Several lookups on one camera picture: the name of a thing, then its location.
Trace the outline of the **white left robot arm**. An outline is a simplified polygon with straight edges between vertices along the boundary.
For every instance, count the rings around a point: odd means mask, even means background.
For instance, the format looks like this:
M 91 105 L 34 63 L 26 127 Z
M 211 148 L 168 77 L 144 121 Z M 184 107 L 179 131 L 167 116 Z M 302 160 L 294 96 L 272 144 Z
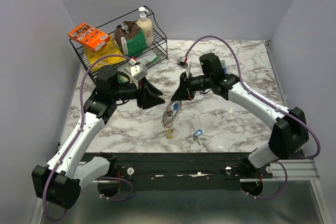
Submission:
M 163 94 L 146 79 L 145 65 L 130 67 L 131 82 L 120 83 L 115 66 L 99 69 L 96 87 L 87 101 L 80 101 L 81 116 L 77 126 L 57 153 L 45 166 L 37 165 L 32 172 L 36 196 L 43 204 L 50 202 L 70 209 L 81 191 L 94 180 L 116 175 L 113 157 L 99 154 L 87 164 L 79 163 L 95 136 L 103 129 L 117 109 L 118 101 L 136 100 L 141 109 L 163 104 Z

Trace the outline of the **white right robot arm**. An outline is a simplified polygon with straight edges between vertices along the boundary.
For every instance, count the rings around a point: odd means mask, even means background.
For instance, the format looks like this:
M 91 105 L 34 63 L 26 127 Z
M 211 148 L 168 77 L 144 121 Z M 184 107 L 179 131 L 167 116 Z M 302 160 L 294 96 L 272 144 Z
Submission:
M 308 141 L 308 131 L 301 125 L 306 119 L 300 108 L 289 109 L 265 97 L 256 98 L 251 89 L 244 88 L 238 76 L 224 73 L 219 57 L 213 53 L 202 55 L 199 60 L 203 74 L 194 77 L 182 73 L 172 101 L 193 100 L 197 91 L 210 89 L 215 95 L 242 106 L 271 129 L 268 143 L 243 159 L 241 171 L 246 177 L 255 177 L 268 163 L 288 159 Z

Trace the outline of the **metal disc with key rings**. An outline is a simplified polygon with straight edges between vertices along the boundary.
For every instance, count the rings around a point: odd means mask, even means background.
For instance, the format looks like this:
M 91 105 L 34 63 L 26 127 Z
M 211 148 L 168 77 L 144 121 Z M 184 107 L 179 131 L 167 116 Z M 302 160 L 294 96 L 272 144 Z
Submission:
M 177 103 L 178 109 L 176 111 L 173 110 L 173 105 Z M 172 128 L 173 125 L 178 121 L 180 114 L 182 112 L 182 101 L 170 101 L 168 105 L 165 107 L 164 113 L 161 118 L 162 126 L 165 129 Z

